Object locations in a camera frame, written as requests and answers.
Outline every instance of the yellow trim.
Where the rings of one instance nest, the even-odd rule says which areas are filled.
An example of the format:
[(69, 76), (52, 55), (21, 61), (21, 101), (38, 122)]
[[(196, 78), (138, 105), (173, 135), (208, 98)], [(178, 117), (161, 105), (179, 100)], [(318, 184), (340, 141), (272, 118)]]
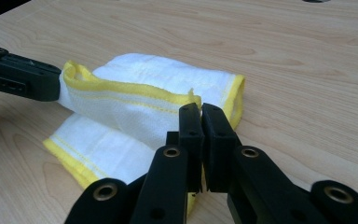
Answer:
[(45, 145), (51, 154), (57, 157), (65, 169), (77, 180), (83, 189), (99, 179), (87, 166), (73, 158), (51, 139), (45, 140), (43, 145)]
[(200, 97), (194, 95), (192, 90), (188, 94), (175, 94), (146, 84), (104, 80), (94, 76), (85, 66), (73, 61), (68, 61), (65, 64), (62, 74), (66, 85), (80, 91), (115, 91), (164, 100), (176, 105), (193, 102), (201, 105)]
[(245, 87), (245, 77), (236, 75), (229, 90), (228, 98), (223, 105), (223, 111), (231, 124), (231, 127), (235, 129), (241, 121), (242, 116), (242, 95)]

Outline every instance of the white towel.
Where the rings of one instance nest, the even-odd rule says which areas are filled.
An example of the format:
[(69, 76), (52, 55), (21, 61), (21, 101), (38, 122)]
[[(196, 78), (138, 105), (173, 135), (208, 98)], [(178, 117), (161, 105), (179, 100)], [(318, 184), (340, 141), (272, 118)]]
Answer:
[(241, 119), (243, 76), (159, 56), (125, 54), (93, 73), (69, 61), (60, 80), (59, 102), (75, 114), (44, 144), (83, 188), (147, 173), (182, 105), (217, 105), (233, 128)]

